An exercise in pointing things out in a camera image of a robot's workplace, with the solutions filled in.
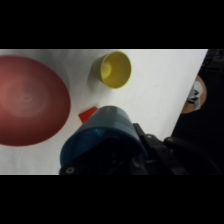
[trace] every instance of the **small orange object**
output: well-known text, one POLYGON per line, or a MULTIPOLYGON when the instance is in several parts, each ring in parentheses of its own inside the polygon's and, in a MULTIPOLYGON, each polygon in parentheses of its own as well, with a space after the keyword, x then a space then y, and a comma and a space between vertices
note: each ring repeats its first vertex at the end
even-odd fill
POLYGON ((79 114, 79 118, 82 121, 82 123, 85 123, 98 109, 96 107, 93 107, 87 111, 85 111, 82 114, 79 114))

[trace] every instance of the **red bowl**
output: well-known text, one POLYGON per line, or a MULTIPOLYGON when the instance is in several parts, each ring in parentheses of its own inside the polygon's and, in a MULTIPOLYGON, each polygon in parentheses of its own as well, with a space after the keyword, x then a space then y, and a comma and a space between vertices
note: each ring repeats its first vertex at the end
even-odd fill
POLYGON ((0 56, 0 144, 29 146, 54 136, 71 108, 59 76, 29 58, 0 56))

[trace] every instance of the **yellow cup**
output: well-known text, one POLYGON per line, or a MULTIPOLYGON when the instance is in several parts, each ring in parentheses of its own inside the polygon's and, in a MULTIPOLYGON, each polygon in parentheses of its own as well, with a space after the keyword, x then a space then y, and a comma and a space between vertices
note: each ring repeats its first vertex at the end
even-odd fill
POLYGON ((97 59, 93 63, 92 72, 109 88, 119 89, 130 79, 132 66, 126 54, 114 51, 97 59))

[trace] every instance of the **white surface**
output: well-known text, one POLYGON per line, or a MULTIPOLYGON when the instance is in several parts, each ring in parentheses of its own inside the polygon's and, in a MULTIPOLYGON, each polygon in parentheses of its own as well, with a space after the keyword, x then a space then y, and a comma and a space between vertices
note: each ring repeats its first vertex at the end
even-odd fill
POLYGON ((89 74, 95 59, 114 50, 0 49, 0 55, 26 56, 52 68, 72 99, 68 122, 50 140, 31 147, 0 146, 0 174, 58 174, 62 146, 81 125, 78 114, 93 106, 121 107, 133 123, 161 140, 172 134, 207 49, 119 49, 130 57, 133 73, 124 88, 110 90, 89 74))

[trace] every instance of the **white table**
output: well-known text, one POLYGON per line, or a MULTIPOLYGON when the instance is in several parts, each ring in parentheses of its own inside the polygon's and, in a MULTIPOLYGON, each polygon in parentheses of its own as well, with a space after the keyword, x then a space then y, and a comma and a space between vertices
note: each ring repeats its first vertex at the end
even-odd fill
POLYGON ((0 55, 26 56, 52 68, 72 100, 68 122, 50 140, 30 147, 0 146, 0 174, 58 174, 62 146, 81 125, 78 114, 93 106, 121 107, 133 123, 161 140, 172 134, 207 49, 119 50, 133 65, 131 80, 119 90, 89 76, 93 61, 114 49, 0 50, 0 55))

